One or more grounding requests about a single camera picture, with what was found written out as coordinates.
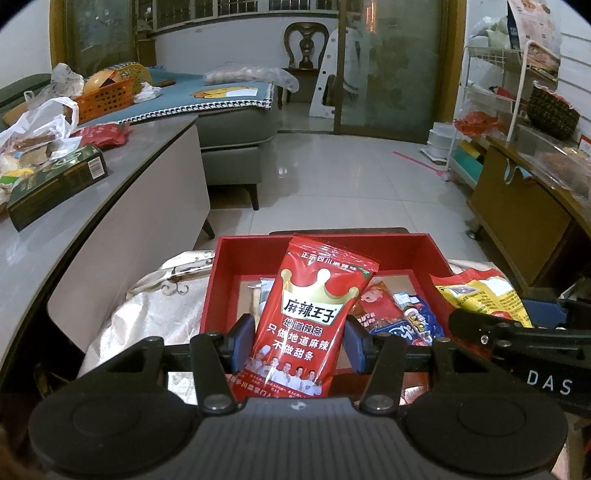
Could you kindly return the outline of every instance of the gold crown logo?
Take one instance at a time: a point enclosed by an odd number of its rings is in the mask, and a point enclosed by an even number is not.
[[[326,290],[326,282],[330,278],[330,270],[321,268],[316,274],[316,282],[307,287],[298,287],[291,282],[292,273],[287,268],[281,271],[283,279],[283,290],[288,291],[300,300],[312,301],[315,303],[326,303],[328,305],[344,305],[350,299],[359,296],[359,289],[351,287],[349,292],[342,297],[335,297]]]

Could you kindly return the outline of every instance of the green item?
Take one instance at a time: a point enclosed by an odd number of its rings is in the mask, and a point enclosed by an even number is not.
[[[478,182],[483,169],[482,163],[478,162],[478,160],[464,152],[461,148],[457,148],[453,153],[453,159],[470,175],[472,180]]]
[[[18,183],[7,211],[20,232],[40,216],[107,176],[102,152],[86,145]]]

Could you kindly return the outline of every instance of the wicker basket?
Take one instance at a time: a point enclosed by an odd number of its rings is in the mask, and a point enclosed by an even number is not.
[[[527,116],[534,127],[562,141],[573,136],[581,117],[566,100],[538,86],[537,82],[531,92]]]

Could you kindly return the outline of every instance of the white container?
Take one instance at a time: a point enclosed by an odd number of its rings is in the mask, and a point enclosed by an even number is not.
[[[450,145],[451,141],[452,141],[452,139],[450,138],[446,147],[438,147],[438,146],[432,144],[431,142],[427,142],[427,152],[432,157],[445,159],[445,158],[447,158],[447,153],[449,152],[449,145]]]
[[[453,137],[453,133],[455,132],[456,127],[453,124],[441,124],[439,122],[435,122],[433,124],[433,129],[431,132],[436,133],[441,137]]]
[[[429,143],[434,147],[447,148],[452,144],[453,132],[451,135],[438,133],[435,129],[429,130]]]

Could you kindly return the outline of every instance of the snack package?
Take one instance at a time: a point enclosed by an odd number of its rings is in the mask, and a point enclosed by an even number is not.
[[[383,281],[372,281],[350,311],[368,332],[383,329],[404,318]]]
[[[129,135],[129,124],[102,124],[80,128],[74,133],[75,137],[82,137],[80,146],[92,144],[96,148],[116,147],[124,145]]]
[[[236,398],[327,396],[345,317],[378,264],[295,236],[271,288]]]
[[[498,270],[468,270],[447,278],[431,276],[441,295],[457,309],[516,320],[531,327],[530,318],[511,283]]]
[[[528,40],[560,56],[560,29],[556,28],[550,8],[535,0],[508,0],[508,29],[511,47],[523,51]],[[532,45],[527,63],[557,72],[560,62],[541,48]]]
[[[402,311],[406,323],[393,325],[390,333],[401,336],[412,345],[421,346],[431,346],[434,338],[445,336],[426,301],[404,291],[394,294],[394,301]]]

